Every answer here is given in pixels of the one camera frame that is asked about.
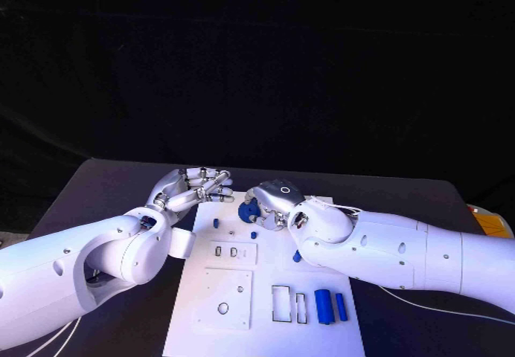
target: white robotic arm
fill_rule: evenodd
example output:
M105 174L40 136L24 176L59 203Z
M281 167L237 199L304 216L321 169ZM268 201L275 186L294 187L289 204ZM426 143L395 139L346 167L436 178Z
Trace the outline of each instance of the white robotic arm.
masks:
M515 313L515 239L448 231L393 214L304 200L286 180L266 181L255 197L268 217L252 222L286 227L304 260L392 289L438 290L493 303Z
M174 170L144 207L0 250L0 350L17 346L147 283L170 254L188 257L194 234L171 225L197 203L230 202L229 172ZM105 274L87 283L85 264Z

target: blue object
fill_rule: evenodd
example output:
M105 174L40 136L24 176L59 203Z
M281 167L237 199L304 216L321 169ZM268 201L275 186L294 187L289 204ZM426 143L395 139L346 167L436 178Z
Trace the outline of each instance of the blue object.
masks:
M295 255L292 256L292 261L297 263L302 259L302 256L299 255L299 252L295 252Z
M240 220L246 223L252 223L249 220L250 216L256 216L256 217L261 216L261 210L259 210L256 199L252 199L248 204L245 204L243 202L240 203L237 207L237 216Z
M343 295L336 294L336 305L337 305L337 314L340 315L340 321L347 321L346 310L343 304Z
M318 323L328 325L334 322L333 303L330 302L330 291L320 289L314 291L315 313Z

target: cable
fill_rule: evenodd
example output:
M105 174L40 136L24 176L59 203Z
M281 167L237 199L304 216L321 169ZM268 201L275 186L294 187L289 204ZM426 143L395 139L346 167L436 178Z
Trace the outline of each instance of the cable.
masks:
M360 208L356 207L350 207L350 206L340 206L340 205L333 205L331 203L327 203L325 201L321 201L315 196L311 196L311 198L321 204L324 204L325 206L331 206L331 207L337 207L337 208L344 208L346 210L351 210L353 214L359 214L359 212L361 212Z
M61 349L64 348L64 345L67 344L69 339L72 338L73 332L74 332L74 330L77 329L77 323L80 322L80 318L82 318L82 317L77 318L77 322L74 323L72 332L69 333L69 336L67 336L67 338L66 338L66 341L64 341L64 343L61 344L60 349L56 351L56 354L53 355L53 357L56 357L56 356L59 355Z
M47 345L48 343L59 337L59 334L66 330L66 327L70 325L72 323L67 322L67 324L61 327L61 329L59 330L59 332L53 335L53 337L40 345L40 347L30 353L30 355L27 355L27 357L31 357Z
M493 321L499 321L503 322L506 324L515 325L515 322L507 321L507 320L501 320L500 318L491 318L490 316L484 316L484 315L475 315L475 314L467 314L464 312L455 312L455 311L448 311L448 310L439 310L439 309L434 309L432 307L426 307L422 305L418 305L416 303L412 303L411 301L406 301L405 299L402 299L400 297L398 297L395 294L392 294L382 286L379 286L379 288L393 297L398 298L400 301L403 301L405 303L408 303L409 305L413 305L416 307L421 307L422 309L426 310L432 310L432 311L438 311L438 312L447 312L448 314L455 314L455 315L462 315L462 316L471 316L473 318L486 318L487 320L493 320Z

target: table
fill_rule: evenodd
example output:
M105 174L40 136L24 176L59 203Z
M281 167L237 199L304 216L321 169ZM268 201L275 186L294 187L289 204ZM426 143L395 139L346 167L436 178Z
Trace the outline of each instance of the table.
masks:
M30 238L123 214L144 204L161 176L183 165L90 159L51 204ZM266 179L291 180L301 192L331 196L334 203L395 213L444 229L480 234L480 226L454 186L447 181L347 176L227 168L233 190L245 191ZM191 229L196 209L178 227ZM183 261L171 257L155 278L113 296L83 316L60 356L161 356L177 294ZM361 343L372 356L504 356L515 326L419 309L377 286L350 280ZM395 291L398 296L439 309L490 315L515 321L496 306L445 292ZM20 357L53 334L0 352ZM63 333L37 356L53 356Z

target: black backdrop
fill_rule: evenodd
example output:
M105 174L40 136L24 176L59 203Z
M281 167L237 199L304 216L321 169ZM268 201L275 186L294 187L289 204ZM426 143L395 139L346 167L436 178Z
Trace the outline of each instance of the black backdrop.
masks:
M351 2L0 1L0 230L87 157L444 179L513 223L513 9Z

